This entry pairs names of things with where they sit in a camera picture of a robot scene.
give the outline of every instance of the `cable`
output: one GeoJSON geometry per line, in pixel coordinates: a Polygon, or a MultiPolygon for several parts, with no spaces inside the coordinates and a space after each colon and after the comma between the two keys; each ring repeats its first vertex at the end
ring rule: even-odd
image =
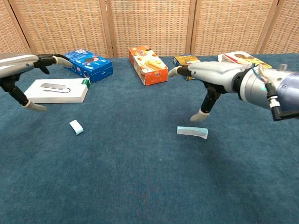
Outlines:
{"type": "Polygon", "coordinates": [[[264,80],[266,81],[265,83],[268,83],[268,82],[269,82],[269,79],[268,79],[266,73],[264,72],[264,67],[263,67],[263,65],[262,65],[262,64],[259,64],[259,67],[261,68],[260,70],[261,70],[261,72],[262,72],[262,76],[263,76],[264,80]]]}
{"type": "Polygon", "coordinates": [[[255,67],[255,64],[252,63],[252,65],[251,65],[251,69],[252,69],[253,73],[255,74],[255,76],[256,76],[259,80],[261,80],[262,82],[264,82],[264,83],[268,83],[268,79],[267,79],[265,76],[261,76],[261,75],[257,74],[257,72],[254,70],[254,67],[255,67]]]}
{"type": "Polygon", "coordinates": [[[60,92],[60,93],[69,93],[71,91],[70,88],[65,87],[65,89],[68,89],[68,92],[60,92],[60,91],[54,91],[54,90],[44,90],[45,92],[60,92]]]}

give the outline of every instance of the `woven room divider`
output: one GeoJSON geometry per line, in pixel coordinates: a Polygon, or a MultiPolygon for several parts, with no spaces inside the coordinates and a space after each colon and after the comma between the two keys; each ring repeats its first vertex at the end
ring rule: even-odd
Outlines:
{"type": "Polygon", "coordinates": [[[298,0],[280,0],[260,53],[299,53],[298,0]]]}
{"type": "Polygon", "coordinates": [[[114,56],[149,45],[160,56],[190,52],[195,0],[107,0],[114,56]]]}
{"type": "Polygon", "coordinates": [[[255,52],[278,0],[197,0],[191,53],[255,52]]]}
{"type": "Polygon", "coordinates": [[[10,0],[33,53],[84,48],[112,57],[105,0],[10,0]]]}
{"type": "Polygon", "coordinates": [[[29,53],[29,46],[7,0],[0,0],[0,13],[0,53],[29,53]]]}

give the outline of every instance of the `blue cookie box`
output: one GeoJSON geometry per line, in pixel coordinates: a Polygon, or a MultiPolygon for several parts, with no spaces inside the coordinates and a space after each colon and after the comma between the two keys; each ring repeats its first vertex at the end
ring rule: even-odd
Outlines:
{"type": "Polygon", "coordinates": [[[84,49],[78,49],[65,54],[73,64],[69,70],[77,73],[83,78],[89,78],[92,83],[100,81],[113,74],[110,60],[84,49]]]}

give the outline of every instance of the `orange snack box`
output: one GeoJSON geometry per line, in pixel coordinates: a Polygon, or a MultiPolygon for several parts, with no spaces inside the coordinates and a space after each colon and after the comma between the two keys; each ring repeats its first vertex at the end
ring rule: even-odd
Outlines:
{"type": "Polygon", "coordinates": [[[144,85],[168,81],[168,67],[149,46],[129,48],[129,60],[144,85]]]}

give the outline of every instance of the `white product box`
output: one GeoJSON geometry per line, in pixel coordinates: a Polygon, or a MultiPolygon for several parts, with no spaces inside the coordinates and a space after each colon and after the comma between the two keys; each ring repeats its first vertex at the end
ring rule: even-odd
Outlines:
{"type": "Polygon", "coordinates": [[[272,68],[270,65],[266,64],[265,62],[261,61],[256,57],[253,57],[252,55],[244,51],[235,51],[235,52],[218,55],[218,61],[245,64],[248,66],[251,66],[252,63],[255,63],[255,64],[262,64],[265,69],[272,68]]]}
{"type": "Polygon", "coordinates": [[[89,86],[88,78],[37,79],[25,95],[33,103],[82,103],[89,86]]]}

